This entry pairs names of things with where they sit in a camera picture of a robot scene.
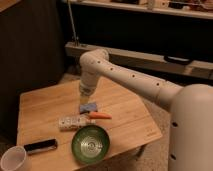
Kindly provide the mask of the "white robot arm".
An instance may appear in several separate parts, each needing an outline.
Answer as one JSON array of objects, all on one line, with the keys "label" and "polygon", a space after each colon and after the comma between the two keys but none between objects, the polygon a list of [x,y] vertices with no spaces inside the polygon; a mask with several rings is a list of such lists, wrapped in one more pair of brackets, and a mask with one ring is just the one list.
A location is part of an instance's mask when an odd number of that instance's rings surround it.
[{"label": "white robot arm", "polygon": [[180,86],[120,67],[104,49],[83,53],[80,65],[83,96],[104,76],[170,112],[168,171],[213,171],[213,86]]}]

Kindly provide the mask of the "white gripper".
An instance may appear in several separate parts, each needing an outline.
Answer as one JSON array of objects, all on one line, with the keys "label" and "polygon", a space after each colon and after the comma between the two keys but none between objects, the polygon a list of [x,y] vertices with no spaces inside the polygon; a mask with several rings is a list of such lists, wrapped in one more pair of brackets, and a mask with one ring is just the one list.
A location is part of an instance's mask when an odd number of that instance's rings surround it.
[{"label": "white gripper", "polygon": [[83,71],[80,78],[79,90],[83,96],[80,96],[80,105],[91,102],[91,95],[94,93],[99,80],[99,75]]}]

